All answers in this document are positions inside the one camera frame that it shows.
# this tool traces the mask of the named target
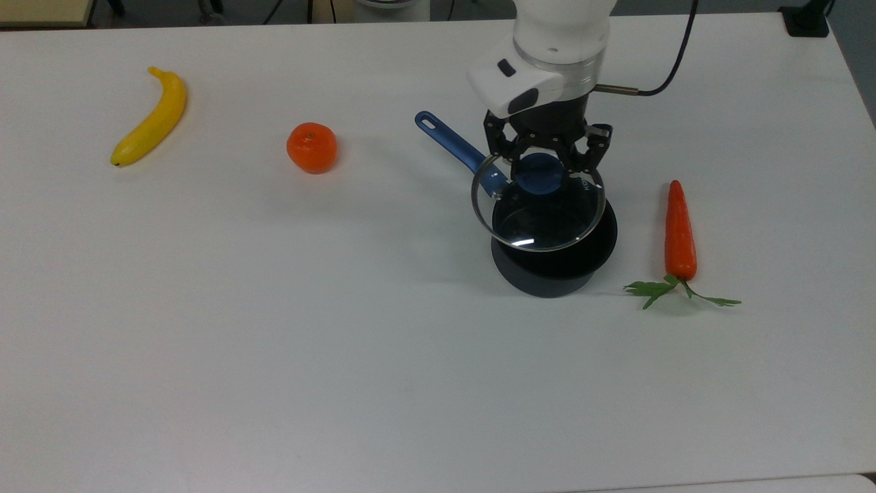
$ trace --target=cable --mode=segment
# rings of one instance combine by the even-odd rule
[[[672,67],[672,70],[669,72],[669,77],[666,78],[666,81],[660,85],[657,89],[652,90],[641,90],[639,91],[639,96],[653,96],[655,94],[660,94],[663,90],[669,86],[672,80],[675,78],[675,72],[678,72],[679,66],[682,64],[682,58],[684,57],[684,50],[688,47],[688,40],[690,39],[690,30],[694,27],[694,17],[696,17],[696,7],[699,4],[699,0],[692,0],[690,5],[690,16],[688,17],[688,27],[684,31],[684,38],[682,39],[682,46],[678,49],[678,57],[675,58],[675,64]]]
[[[274,5],[274,8],[271,9],[271,13],[268,14],[268,18],[265,19],[265,22],[263,22],[262,25],[267,25],[267,23],[271,22],[271,18],[273,17],[274,13],[277,12],[277,9],[279,8],[279,5],[282,4],[282,3],[283,3],[283,0],[277,0],[277,3]]]

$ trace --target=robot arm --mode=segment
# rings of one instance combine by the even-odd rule
[[[514,0],[507,36],[468,72],[498,118],[585,96],[597,84],[617,0]]]

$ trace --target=table surface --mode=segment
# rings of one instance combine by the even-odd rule
[[[665,77],[685,17],[613,18],[602,82]],[[508,285],[466,66],[508,21],[0,32],[0,481],[30,491],[561,491],[876,470],[876,132],[833,38],[697,18],[650,98],[594,95],[618,246]],[[141,162],[113,147],[190,91]],[[286,157],[297,124],[336,168]],[[651,309],[668,182],[695,289]]]

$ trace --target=yellow banana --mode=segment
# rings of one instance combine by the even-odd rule
[[[186,84],[178,75],[155,67],[149,67],[149,73],[161,81],[161,99],[152,113],[118,143],[109,158],[116,166],[128,166],[147,155],[173,130],[186,109]]]

